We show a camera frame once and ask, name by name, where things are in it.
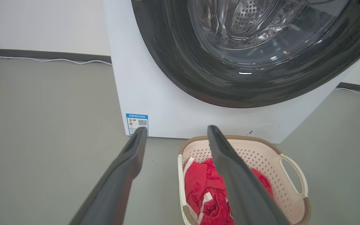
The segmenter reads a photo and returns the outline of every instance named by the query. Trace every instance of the beige laundry basket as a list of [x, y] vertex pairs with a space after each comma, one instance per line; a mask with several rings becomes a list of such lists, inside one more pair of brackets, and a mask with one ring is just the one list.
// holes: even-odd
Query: beige laundry basket
[[[291, 158], [283, 155], [273, 144], [260, 138], [244, 136], [226, 136], [226, 138], [249, 168], [255, 168], [269, 179], [276, 204], [290, 223], [293, 225], [307, 224], [311, 216], [308, 185], [299, 166]], [[186, 225], [198, 225], [187, 207], [184, 190], [183, 168], [190, 157], [193, 157], [198, 163], [212, 158], [207, 136], [189, 139], [180, 149], [177, 158], [183, 220]], [[284, 169], [282, 160], [288, 161], [296, 170], [301, 180], [302, 193], [295, 188]]]

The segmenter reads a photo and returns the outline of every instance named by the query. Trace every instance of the gray floor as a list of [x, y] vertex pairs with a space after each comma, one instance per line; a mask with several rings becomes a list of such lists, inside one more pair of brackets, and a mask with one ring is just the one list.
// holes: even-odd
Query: gray floor
[[[67, 224], [127, 140], [110, 66], [0, 59], [0, 224]], [[148, 138], [124, 224], [184, 224], [183, 142]], [[360, 95], [334, 91], [278, 146], [307, 177], [310, 224], [360, 224]]]

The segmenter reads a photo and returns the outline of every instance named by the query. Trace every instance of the white cable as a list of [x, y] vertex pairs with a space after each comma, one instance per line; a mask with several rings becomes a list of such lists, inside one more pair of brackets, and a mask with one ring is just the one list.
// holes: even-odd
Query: white cable
[[356, 92], [356, 91], [353, 91], [353, 90], [350, 90], [350, 89], [347, 89], [347, 88], [335, 88], [334, 90], [335, 90], [335, 91], [338, 91], [338, 90], [346, 90], [346, 91], [351, 91], [351, 92], [353, 92], [353, 93], [355, 93], [355, 94], [360, 94], [360, 92]]
[[99, 62], [99, 63], [105, 63], [105, 64], [108, 64], [108, 65], [112, 65], [112, 63], [104, 62], [104, 61], [101, 61], [101, 60], [91, 60], [91, 61], [87, 61], [87, 62], [75, 62], [75, 61], [68, 60], [68, 59], [65, 59], [65, 58], [56, 58], [56, 59], [49, 59], [49, 60], [39, 60], [39, 59], [31, 58], [31, 57], [2, 57], [2, 56], [0, 56], [0, 58], [30, 59], [30, 60], [34, 60], [34, 61], [42, 62], [42, 63], [53, 62], [53, 61], [67, 61], [67, 62], [71, 62], [71, 63], [76, 63], [77, 65], [84, 65], [84, 64], [87, 64], [87, 63], [94, 63], [94, 62]]

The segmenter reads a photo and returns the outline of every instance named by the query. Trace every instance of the washing machine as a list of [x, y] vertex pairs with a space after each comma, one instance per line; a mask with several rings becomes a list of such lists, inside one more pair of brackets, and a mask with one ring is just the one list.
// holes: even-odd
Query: washing machine
[[124, 131], [282, 142], [360, 58], [360, 0], [104, 0]]

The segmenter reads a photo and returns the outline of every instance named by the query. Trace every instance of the red clothing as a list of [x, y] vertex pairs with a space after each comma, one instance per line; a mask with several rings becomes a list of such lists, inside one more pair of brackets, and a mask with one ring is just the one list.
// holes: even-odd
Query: red clothing
[[[234, 225], [228, 203], [228, 195], [223, 178], [216, 171], [213, 159], [203, 163], [194, 162], [191, 158], [184, 168], [184, 187], [186, 200], [196, 213], [196, 221], [200, 225]], [[254, 175], [263, 184], [273, 198], [269, 180], [256, 169]]]

